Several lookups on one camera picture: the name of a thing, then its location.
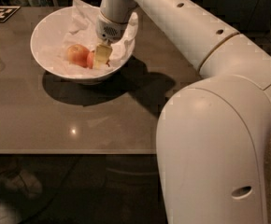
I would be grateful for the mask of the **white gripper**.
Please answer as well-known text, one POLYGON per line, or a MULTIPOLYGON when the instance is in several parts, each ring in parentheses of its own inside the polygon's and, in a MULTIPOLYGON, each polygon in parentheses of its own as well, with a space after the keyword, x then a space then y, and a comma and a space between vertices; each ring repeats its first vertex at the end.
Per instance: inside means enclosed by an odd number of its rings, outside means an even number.
MULTIPOLYGON (((122 39, 129 19, 129 15, 111 17, 100 11, 95 24, 96 34, 103 41, 116 43, 122 39)), ((93 68, 99 69, 101 65, 107 64, 111 53, 110 45, 98 44, 94 52, 93 68)))

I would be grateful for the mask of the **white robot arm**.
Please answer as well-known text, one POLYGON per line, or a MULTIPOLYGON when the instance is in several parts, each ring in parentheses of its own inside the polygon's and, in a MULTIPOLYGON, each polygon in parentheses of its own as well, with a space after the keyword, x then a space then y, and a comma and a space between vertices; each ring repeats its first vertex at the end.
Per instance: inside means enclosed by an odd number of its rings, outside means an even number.
POLYGON ((201 76, 158 120, 156 153, 169 224, 268 224, 264 152, 271 57, 191 0, 102 0, 96 32, 118 41, 141 7, 201 76))

